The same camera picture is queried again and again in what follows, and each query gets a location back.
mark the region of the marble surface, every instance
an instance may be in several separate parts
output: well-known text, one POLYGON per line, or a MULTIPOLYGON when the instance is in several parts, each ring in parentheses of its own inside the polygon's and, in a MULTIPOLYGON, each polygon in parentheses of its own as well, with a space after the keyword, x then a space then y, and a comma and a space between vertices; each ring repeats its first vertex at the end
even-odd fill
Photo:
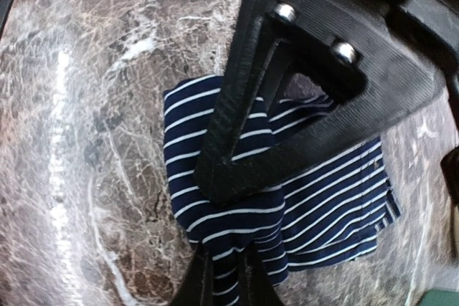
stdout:
MULTIPOLYGON (((16 0, 0 43, 0 305, 166 305, 191 251, 169 205, 162 92, 222 73, 240 0, 16 0)), ((286 305, 459 290, 446 95, 384 134, 404 215, 376 254, 291 274, 286 305)))

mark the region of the white stripe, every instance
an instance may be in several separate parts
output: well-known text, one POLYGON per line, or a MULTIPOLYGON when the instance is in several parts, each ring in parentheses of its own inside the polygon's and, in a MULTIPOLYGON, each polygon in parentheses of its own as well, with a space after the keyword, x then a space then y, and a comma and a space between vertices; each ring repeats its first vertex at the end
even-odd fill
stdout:
POLYGON ((260 134, 273 134, 271 129, 260 129, 260 130, 253 130, 251 132, 247 132, 245 134, 242 134, 240 137, 240 140, 249 138, 250 136, 254 135, 260 135, 260 134))
POLYGON ((267 259, 264 259, 263 261, 264 261, 264 263, 266 263, 266 262, 274 262, 274 261, 277 261, 278 259, 284 258, 286 254, 287 253, 284 251, 284 253, 281 254, 280 256, 277 256, 277 257, 274 257, 274 258, 267 258, 267 259))
MULTIPOLYGON (((294 190, 294 191, 291 191, 290 193, 288 193, 287 195, 285 195, 285 198, 288 199, 288 198, 290 198, 291 196, 296 195, 296 194, 299 193, 300 191, 303 191, 304 189, 309 188, 310 186, 313 186, 313 185, 316 184, 317 182, 322 181, 324 178, 327 178, 327 177, 329 177, 329 176, 335 174, 336 172, 338 172, 338 171, 344 169, 345 167, 347 167, 347 166, 349 166, 349 165, 352 165, 353 163, 355 163, 356 161, 359 161, 359 160, 362 159, 362 158, 363 158, 362 156, 357 156, 357 157, 352 158, 351 160, 347 161, 345 164, 338 166, 337 168, 335 168, 335 169, 329 171, 328 173, 325 173, 325 174, 323 174, 323 175, 320 175, 320 176, 319 176, 318 178, 316 178, 314 181, 309 182, 308 184, 302 186, 301 188, 298 188, 298 189, 296 189, 296 190, 294 190)), ((356 172, 358 172, 358 171, 360 171, 360 170, 363 170, 364 168, 368 168, 370 165, 374 164, 376 161, 379 161, 380 159, 382 159, 382 153, 379 154, 379 155, 377 155, 376 157, 374 157, 373 159, 371 159, 369 162, 365 163, 364 165, 359 166, 356 170, 353 170, 353 171, 351 172, 351 176, 355 175, 356 172)))
POLYGON ((210 220, 210 219, 216 219, 216 218, 221 218, 223 216, 229 216, 229 215, 235 215, 235 214, 269 214, 269 213, 275 213, 276 211, 280 211, 284 208, 285 202, 283 202, 280 206, 274 207, 274 208, 269 208, 269 209, 232 209, 230 211, 223 211, 222 213, 217 213, 217 214, 210 214, 207 216, 203 216, 199 220, 196 220, 193 224, 189 225, 189 227, 186 229, 187 232, 190 232, 194 229, 194 227, 202 224, 203 222, 210 220))
MULTIPOLYGON (((367 190, 359 193, 358 195, 355 195, 355 196, 352 196, 351 198, 349 199, 346 199, 344 201, 342 201, 339 205, 335 206, 331 211, 328 211, 327 214, 330 214, 331 212, 335 211, 337 208, 339 208, 340 206, 344 205, 344 204, 348 204, 350 201, 353 201, 353 200, 357 200, 359 198, 361 198, 363 195, 367 195, 369 192, 373 191, 374 189, 378 188, 379 186, 381 186, 382 184, 384 184, 386 182, 385 179, 381 180, 380 182, 374 184, 373 186, 371 186, 370 188, 368 188, 367 190)), ((360 184, 360 183, 363 183, 363 180, 362 181, 359 181, 359 182, 356 182, 355 184, 360 184)), ((355 187, 355 185, 353 186, 350 186, 350 187, 346 187, 342 190, 340 190, 339 192, 337 193, 334 193, 333 195, 331 195, 330 197, 328 197, 326 200, 322 201, 321 203, 317 204, 314 208, 308 210, 307 212, 305 212, 304 214, 302 214, 301 216, 299 216, 298 218, 295 219, 295 221, 292 221, 290 222, 288 225, 284 226, 281 230, 282 231, 285 231, 286 229, 289 229, 291 228, 292 226, 296 225, 299 221, 303 220, 304 218, 306 218, 308 215, 312 214, 314 211, 316 211, 317 209, 321 208, 324 204, 326 204, 327 202, 330 202, 331 200, 333 200, 334 198, 336 198, 337 196, 339 195, 342 195, 343 193, 346 193, 350 188, 353 188, 355 187)), ((294 240, 295 238, 292 238, 292 239, 285 239, 284 238, 284 242, 290 242, 292 240, 294 240)))
POLYGON ((182 123, 185 123, 186 121, 193 120, 194 118, 200 118, 201 116, 212 114, 213 112, 214 112, 214 109, 212 108, 212 109, 209 109, 209 110, 200 111, 199 113, 196 113, 196 114, 193 114, 193 115, 186 116, 185 118, 181 118, 180 120, 177 120, 177 121, 171 123, 170 125, 168 125, 166 127, 166 129, 164 129, 164 132, 167 132, 169 129, 171 129, 171 128, 177 126, 177 125, 181 125, 182 123))
MULTIPOLYGON (((212 114, 213 112, 214 112, 214 108, 208 109, 208 110, 205 110, 205 111, 200 111, 199 113, 186 116, 185 118, 181 118, 180 120, 177 120, 177 121, 171 123, 170 125, 168 125, 164 129, 164 132, 166 133, 169 129, 172 129, 173 127, 176 127, 177 125, 181 125, 182 123, 185 123, 187 121, 193 120, 195 118, 200 118, 201 116, 212 114)), ((266 113, 253 113, 253 114, 250 114, 248 118, 249 119, 266 118, 267 116, 268 116, 268 114, 266 114, 266 113)))
MULTIPOLYGON (((310 196, 306 197, 305 199, 303 199, 301 202, 297 202, 294 206, 291 206, 289 209, 286 209, 285 210, 285 214, 288 214, 290 213, 291 211, 297 209, 299 206, 302 206, 304 203, 310 201, 311 199, 313 199, 314 197, 316 197, 317 195, 320 195, 321 193, 323 193, 324 191, 326 190, 329 190, 330 188, 334 187, 336 184, 339 184, 340 182, 342 181, 345 181, 348 177, 350 176, 353 176, 353 175, 356 175, 358 172, 360 172, 361 169, 356 169, 354 170, 353 172, 351 173, 348 173, 347 175, 337 179, 336 181, 334 181, 333 183, 330 183, 328 184, 327 186, 324 186, 322 189, 319 189, 318 191, 316 191, 315 193, 311 194, 310 196)), ((377 176, 378 174, 380 174, 381 172, 384 171, 384 166, 381 167, 381 168, 378 168, 377 170, 373 171, 372 173, 370 173, 368 176, 365 176, 365 178, 363 179, 360 179, 359 181, 351 184, 350 186, 347 186, 346 188, 344 189, 341 189, 341 191, 339 191, 339 193, 336 193, 334 194, 334 196, 338 196, 338 195, 341 195, 342 193, 345 193, 346 191, 349 191, 351 190, 352 188, 364 183, 364 182, 367 182, 370 178, 372 177, 375 177, 377 176)))
POLYGON ((284 130, 287 130, 288 128, 292 128, 306 120, 309 120, 310 118, 315 118, 315 117, 318 117, 318 116, 325 116, 325 115, 328 115, 328 113, 322 113, 322 112, 318 112, 318 113, 314 113, 314 114, 311 114, 309 116, 306 116, 305 118, 302 118, 300 120, 297 120, 295 122, 292 122, 292 123, 289 123, 288 125, 284 125, 282 128, 279 128, 277 130, 274 130, 273 131, 273 134, 276 135, 276 134, 279 134, 280 132, 283 132, 284 130))
POLYGON ((254 118, 267 118, 267 117, 268 117, 267 113, 253 113, 249 115, 248 119, 252 120, 254 118))
POLYGON ((185 176, 188 176, 188 175, 192 175, 193 172, 194 172, 194 170, 185 171, 185 172, 181 172, 181 173, 176 173, 175 175, 172 175, 171 177, 167 178, 167 181, 169 183, 171 183, 171 181, 173 181, 174 179, 178 179, 180 177, 185 177, 185 176))
POLYGON ((230 276, 233 272, 235 272, 236 269, 237 269, 237 268, 233 268, 233 269, 231 269, 230 271, 225 272, 224 274, 217 275, 217 276, 214 277, 214 279, 224 279, 225 277, 228 277, 228 276, 230 276))
MULTIPOLYGON (((374 199, 372 199, 371 201, 367 202, 364 207, 368 206, 369 204, 371 204, 372 202, 375 202, 377 201, 378 199, 381 199, 382 196, 384 196, 384 194, 379 194, 377 197, 375 197, 374 199)), ((317 234, 314 238, 312 238, 311 240, 309 240, 308 242, 306 242, 305 244, 299 246, 299 247, 296 247, 295 249, 293 250, 288 250, 287 253, 289 254, 295 254, 296 252, 300 251, 301 249, 304 249, 305 247, 307 247, 308 245, 314 243, 315 240, 317 240, 317 238, 320 238, 321 236, 323 236, 324 233, 326 233, 331 227, 333 227, 334 225, 336 225, 342 218, 344 218, 346 215, 352 213, 353 211, 356 211, 357 209, 361 209, 361 206, 357 206, 357 207, 354 207, 352 209, 349 209, 346 213, 340 215, 339 218, 337 218, 332 224, 328 225, 326 227, 326 229, 322 230, 321 233, 317 234)), ((317 221, 314 222, 314 224, 311 224, 310 226, 308 226, 307 228, 305 228, 303 231, 301 231, 300 234, 296 234, 295 236, 293 236, 292 238, 289 238, 288 240, 287 239, 284 239, 284 242, 291 242, 292 240, 298 238, 299 236, 301 236, 303 233, 307 232, 309 229, 311 229, 312 227, 314 227, 316 224, 318 224, 321 220, 323 220, 326 216, 328 216, 329 214, 331 214, 332 211, 328 212, 327 215, 325 216, 321 216, 320 219, 318 219, 317 221)))
MULTIPOLYGON (((335 256, 338 256, 339 254, 342 254, 342 253, 344 253, 344 252, 347 252, 347 251, 349 251, 350 249, 353 249, 354 247, 357 247, 357 246, 362 245, 362 244, 367 243, 367 242, 371 242, 372 240, 375 240, 377 237, 378 237, 378 236, 376 235, 376 236, 371 236, 371 237, 369 237, 369 238, 365 238, 365 239, 363 239, 363 240, 362 240, 361 242, 359 242, 359 243, 352 244, 352 245, 348 246, 348 247, 345 248, 345 249, 342 249, 342 250, 340 250, 340 251, 338 251, 338 252, 334 252, 333 254, 330 254, 330 255, 328 255, 327 257, 317 259, 316 261, 301 262, 301 263, 289 262, 289 263, 288 263, 288 266, 289 266, 289 267, 303 267, 303 266, 305 266, 305 265, 314 265, 314 264, 317 264, 317 263, 321 263, 321 262, 324 262, 324 261, 329 260, 330 258, 333 258, 333 257, 335 257, 335 256)), ((370 252, 370 251, 373 251, 373 250, 375 250, 375 249, 376 249, 376 247, 372 247, 372 248, 370 248, 370 249, 367 249, 367 250, 364 250, 364 251, 362 251, 362 252, 359 252, 358 254, 355 254, 355 255, 352 256, 352 257, 346 258, 346 261, 350 261, 351 259, 354 259, 354 258, 356 258, 356 257, 363 256, 364 254, 366 254, 366 253, 368 253, 368 252, 370 252)))
POLYGON ((269 249, 258 249, 257 251, 258 252, 268 252, 268 251, 274 250, 276 247, 282 244, 282 240, 278 236, 276 237, 276 239, 278 239, 279 242, 275 246, 270 247, 269 249))
POLYGON ((198 206, 200 204, 209 204, 210 201, 209 200, 202 200, 202 201, 197 201, 197 202, 193 202, 192 204, 189 204, 188 206, 180 209, 179 211, 177 211, 175 213, 175 217, 178 218, 179 216, 181 216, 185 211, 189 210, 190 208, 193 208, 194 206, 198 206))
POLYGON ((317 100, 317 99, 319 99, 320 97, 324 97, 324 96, 326 96, 326 97, 325 97, 325 100, 327 100, 327 99, 328 99, 328 95, 317 95, 317 96, 314 96, 314 97, 311 97, 311 98, 307 98, 307 99, 305 99, 305 100, 291 100, 290 98, 288 98, 288 99, 283 99, 283 100, 280 100, 280 101, 279 101, 279 104, 286 103, 286 102, 293 102, 293 103, 304 102, 304 103, 306 104, 306 103, 311 103, 311 102, 313 102, 314 100, 317 100))
POLYGON ((374 224, 377 224, 378 222, 380 222, 382 220, 382 218, 384 218, 384 214, 382 214, 381 216, 378 216, 377 219, 373 220, 372 222, 369 222, 368 224, 365 224, 363 225, 362 227, 359 227, 358 229, 353 229, 351 232, 349 232, 349 234, 346 236, 346 238, 343 238, 343 239, 340 239, 338 240, 337 242, 334 242, 334 239, 336 237, 338 237, 341 233, 343 233, 344 231, 346 231, 346 229, 351 226, 352 224, 354 224, 355 222, 359 222, 369 216, 371 216, 372 214, 378 212, 378 210, 380 210, 383 206, 385 206, 384 204, 382 204, 381 206, 379 206, 378 208, 372 210, 371 213, 367 214, 366 216, 363 216, 361 218, 358 218, 358 219, 353 219, 351 220, 338 234, 336 234, 335 236, 333 236, 333 238, 329 239, 325 244, 315 248, 315 249, 312 249, 312 250, 308 250, 308 251, 302 251, 302 252, 297 252, 295 254, 311 254, 313 252, 317 252, 317 251, 322 251, 324 249, 326 249, 327 247, 332 247, 333 245, 337 245, 338 243, 341 243, 341 242, 344 242, 346 241, 347 239, 351 238, 352 235, 354 235, 355 233, 361 231, 362 229, 365 229, 367 227, 371 227, 372 225, 374 224))
POLYGON ((223 292, 212 292, 212 295, 214 295, 216 297, 218 297, 219 295, 225 295, 225 294, 231 292, 234 288, 236 288, 238 283, 239 282, 234 283, 232 287, 228 288, 227 290, 224 290, 223 292))
POLYGON ((264 237, 262 237, 262 238, 259 238, 259 239, 264 239, 264 240, 262 240, 262 241, 255 240, 254 242, 255 242, 256 244, 265 244, 265 243, 269 243, 269 242, 271 242, 272 240, 276 239, 276 238, 278 237, 278 235, 279 235, 279 231, 276 231, 276 232, 270 233, 270 234, 267 235, 267 236, 264 236, 264 237))
POLYGON ((288 268, 288 262, 287 264, 284 266, 284 268, 282 269, 279 269, 279 270, 275 270, 274 272, 268 272, 268 275, 275 275, 275 274, 279 274, 280 272, 283 272, 285 269, 288 268))
POLYGON ((229 304, 227 304, 227 305, 225 305, 225 306, 233 306, 233 305, 236 305, 238 301, 239 301, 239 296, 237 296, 236 299, 234 299, 233 301, 231 301, 229 304))
POLYGON ((167 116, 167 114, 169 114, 176 107, 179 107, 183 104, 187 104, 188 102, 191 102, 192 100, 198 100, 199 98, 203 98, 203 97, 210 96, 210 95, 215 95, 219 91, 220 91, 220 88, 217 88, 217 89, 213 89, 210 91, 201 92, 201 93, 198 93, 197 95, 192 95, 190 97, 184 98, 183 100, 175 102, 173 105, 167 108, 167 110, 164 112, 164 116, 167 116))
MULTIPOLYGON (((283 183, 283 186, 286 186, 302 177, 306 177, 307 175, 310 175, 314 172, 316 172, 317 170, 319 170, 320 168, 323 168, 324 166, 327 166, 327 165, 330 165, 331 163, 334 163, 335 161, 337 161, 338 159, 341 159, 343 158, 344 156, 347 156, 348 154, 354 152, 355 150, 358 150, 359 148, 361 148, 363 145, 365 145, 366 143, 360 143, 358 145, 355 145, 354 147, 348 149, 348 150, 345 150, 343 153, 340 153, 338 154, 337 156, 334 156, 332 159, 330 159, 329 161, 326 161, 325 163, 322 163, 320 165, 317 165, 315 166, 314 168, 311 168, 307 171, 305 171, 305 173, 302 173, 300 174, 299 176, 296 176, 292 179, 289 179, 288 181, 284 182, 283 183)), ((361 155, 359 155, 359 157, 364 157, 364 156, 367 156, 369 155, 371 152, 377 150, 378 148, 381 147, 381 141, 378 141, 377 144, 375 144, 374 146, 372 146, 371 148, 369 148, 367 151, 365 151, 364 153, 362 153, 361 155)))
POLYGON ((191 158, 191 157, 196 157, 198 156, 199 154, 201 153, 200 150, 197 150, 196 152, 191 152, 191 153, 187 153, 187 154, 181 154, 180 156, 175 156, 171 159, 168 159, 166 161, 166 165, 170 164, 170 163, 173 163, 175 161, 180 161, 181 159, 187 159, 187 158, 191 158))
POLYGON ((173 193, 171 195, 171 200, 175 199, 176 197, 179 197, 179 196, 182 196, 186 193, 189 193, 191 191, 195 191, 195 190, 199 190, 199 187, 198 186, 192 186, 191 188, 186 188, 186 189, 182 189, 180 191, 177 191, 176 193, 173 193))
POLYGON ((186 89, 188 86, 192 86, 194 84, 197 84, 198 82, 203 82, 205 80, 208 80, 208 79, 211 79, 211 78, 214 78, 214 77, 215 77, 215 75, 207 75, 206 77, 201 77, 201 78, 196 78, 194 80, 190 80, 186 84, 183 84, 182 86, 180 86, 180 87, 178 87, 176 89, 173 89, 172 91, 168 92, 168 94, 164 97, 164 100, 167 100, 169 98, 169 96, 172 96, 172 95, 176 94, 178 91, 186 89))
POLYGON ((232 248, 229 249, 228 251, 225 251, 225 252, 223 252, 223 253, 221 253, 221 254, 218 254, 217 256, 213 256, 213 257, 212 257, 212 261, 215 262, 215 261, 218 261, 219 259, 225 258, 225 257, 231 255, 234 251, 236 251, 236 252, 243 252, 244 250, 245 250, 245 248, 240 249, 240 248, 238 248, 238 247, 232 247, 232 248))
POLYGON ((249 152, 238 154, 237 156, 232 157, 232 161, 238 161, 239 159, 246 158, 248 156, 254 156, 255 154, 265 152, 269 150, 269 147, 257 148, 256 150, 250 150, 249 152))
POLYGON ((169 141, 166 145, 164 145, 164 149, 168 148, 169 146, 175 144, 175 143, 180 143, 181 141, 185 141, 187 139, 195 138, 197 136, 203 135, 207 132, 207 129, 199 130, 194 133, 186 134, 183 136, 179 136, 178 138, 175 138, 171 141, 169 141))
POLYGON ((333 238, 329 239, 329 240, 328 240, 324 245, 322 245, 321 247, 324 248, 324 247, 329 247, 329 246, 331 246, 331 245, 335 245, 335 244, 337 244, 337 243, 339 243, 339 242, 342 242, 342 241, 344 241, 344 240, 349 239, 353 234, 357 233, 358 231, 361 231, 362 229, 365 229, 365 228, 370 227, 370 226, 372 226, 372 225, 374 225, 374 224, 377 224, 378 222, 380 222, 380 221, 382 220, 382 218, 384 218, 384 214, 378 216, 375 220, 373 220, 373 221, 371 221, 371 222, 369 222, 369 223, 363 225, 362 227, 359 227, 358 229, 352 230, 352 231, 346 236, 346 238, 343 238, 343 239, 339 240, 338 242, 333 242, 333 240, 335 240, 336 237, 340 236, 344 231, 346 231, 347 228, 348 228, 349 226, 351 226, 352 224, 355 224, 356 222, 359 222, 359 221, 362 221, 362 220, 364 220, 364 219, 366 219, 366 218, 369 218, 369 217, 370 217, 371 215, 373 215, 374 213, 377 213, 377 212, 378 212, 381 208, 383 208, 385 205, 386 205, 386 204, 382 204, 382 205, 376 207, 375 209, 372 209, 372 211, 370 211, 368 214, 365 214, 365 215, 363 215, 363 216, 360 216, 360 217, 357 218, 357 219, 351 220, 345 227, 343 227, 343 228, 341 229, 340 232, 338 232, 337 234, 335 234, 335 235, 333 236, 333 238))
POLYGON ((263 229, 271 229, 273 227, 279 226, 281 222, 282 222, 282 219, 274 225, 258 227, 256 229, 227 229, 225 231, 217 232, 217 233, 211 234, 210 236, 206 236, 204 240, 202 241, 202 243, 206 244, 207 242, 210 242, 211 240, 218 238, 219 236, 226 236, 227 234, 251 234, 251 233, 261 231, 263 229))
POLYGON ((270 122, 271 123, 275 122, 276 120, 279 120, 279 119, 281 119, 281 118, 283 118, 283 117, 285 117, 285 116, 287 116, 287 115, 289 115, 291 113, 294 113, 298 109, 305 109, 305 108, 309 108, 309 107, 331 107, 332 105, 333 105, 333 102, 326 103, 326 104, 321 103, 321 104, 312 104, 312 105, 311 104, 298 105, 296 107, 292 107, 292 108, 284 111, 283 113, 280 113, 280 114, 274 116, 273 118, 270 119, 270 122))

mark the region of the striped shirt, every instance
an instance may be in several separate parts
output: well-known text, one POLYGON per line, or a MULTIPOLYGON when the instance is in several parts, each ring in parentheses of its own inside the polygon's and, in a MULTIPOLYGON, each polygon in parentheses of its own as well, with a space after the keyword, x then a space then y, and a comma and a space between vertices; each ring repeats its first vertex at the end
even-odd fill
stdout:
MULTIPOLYGON (((172 211, 190 243, 202 242, 212 255, 214 304, 237 304, 237 253, 250 242, 273 285, 289 271, 373 252, 378 232, 400 215, 378 138, 235 204, 214 206, 199 191, 193 172, 221 81, 216 76, 186 80, 164 95, 164 158, 172 211)), ((257 97, 233 160, 281 143, 336 107, 326 95, 284 99, 269 118, 257 97)))

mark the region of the screw head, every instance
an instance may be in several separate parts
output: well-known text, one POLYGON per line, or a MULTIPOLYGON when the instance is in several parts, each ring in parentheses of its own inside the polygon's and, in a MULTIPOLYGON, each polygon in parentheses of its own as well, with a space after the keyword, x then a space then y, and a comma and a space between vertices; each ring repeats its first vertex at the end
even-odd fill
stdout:
POLYGON ((296 19, 295 9, 284 3, 278 3, 275 6, 274 15, 286 24, 292 24, 296 19))
POLYGON ((357 61, 357 51, 347 42, 336 42, 331 46, 331 53, 343 64, 353 64, 357 61))

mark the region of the bolt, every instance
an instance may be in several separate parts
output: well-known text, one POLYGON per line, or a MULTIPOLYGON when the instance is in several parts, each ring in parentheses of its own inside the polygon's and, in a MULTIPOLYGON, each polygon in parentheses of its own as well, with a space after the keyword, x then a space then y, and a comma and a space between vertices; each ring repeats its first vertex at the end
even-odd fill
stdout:
POLYGON ((344 64, 353 64, 357 61, 357 51, 347 42, 336 42, 331 46, 331 53, 344 64))
POLYGON ((275 6, 274 14, 286 24, 292 24, 296 19, 295 9, 284 3, 279 3, 275 6))

